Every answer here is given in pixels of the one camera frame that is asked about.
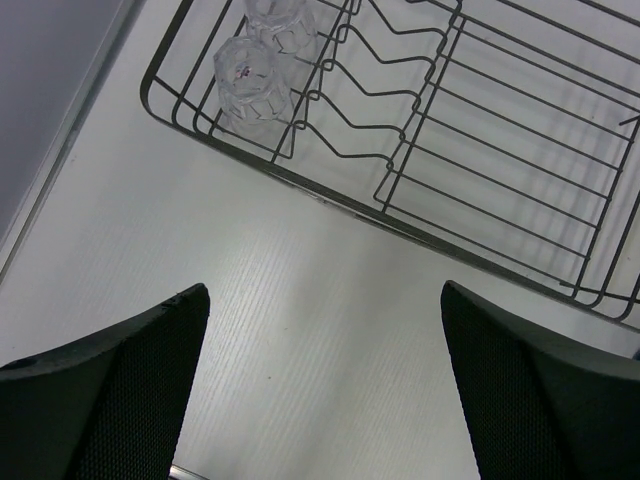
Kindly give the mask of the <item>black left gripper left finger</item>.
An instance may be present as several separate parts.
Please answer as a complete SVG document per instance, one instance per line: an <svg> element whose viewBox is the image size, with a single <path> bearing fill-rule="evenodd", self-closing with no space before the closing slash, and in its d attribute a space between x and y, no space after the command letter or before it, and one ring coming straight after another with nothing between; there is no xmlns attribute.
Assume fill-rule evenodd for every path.
<svg viewBox="0 0 640 480"><path fill-rule="evenodd" d="M209 312L195 284L2 366L2 478L169 478Z"/></svg>

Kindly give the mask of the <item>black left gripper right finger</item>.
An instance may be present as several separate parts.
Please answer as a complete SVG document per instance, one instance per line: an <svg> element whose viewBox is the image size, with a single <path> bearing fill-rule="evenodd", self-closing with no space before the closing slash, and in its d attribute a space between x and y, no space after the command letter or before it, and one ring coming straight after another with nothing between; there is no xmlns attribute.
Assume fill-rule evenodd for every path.
<svg viewBox="0 0 640 480"><path fill-rule="evenodd" d="M639 361L448 281L441 319L483 479L636 479Z"/></svg>

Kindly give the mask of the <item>clear glass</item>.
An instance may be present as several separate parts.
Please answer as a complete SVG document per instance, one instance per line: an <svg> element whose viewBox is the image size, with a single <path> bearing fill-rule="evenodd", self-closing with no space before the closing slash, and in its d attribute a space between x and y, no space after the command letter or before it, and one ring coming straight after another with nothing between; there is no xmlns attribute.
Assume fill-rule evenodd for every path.
<svg viewBox="0 0 640 480"><path fill-rule="evenodd" d="M227 39L214 55L220 108L237 133L271 135L293 117L291 91L276 54L254 37Z"/></svg>
<svg viewBox="0 0 640 480"><path fill-rule="evenodd" d="M244 6L250 36L286 57L316 58L316 21L306 1L247 0Z"/></svg>

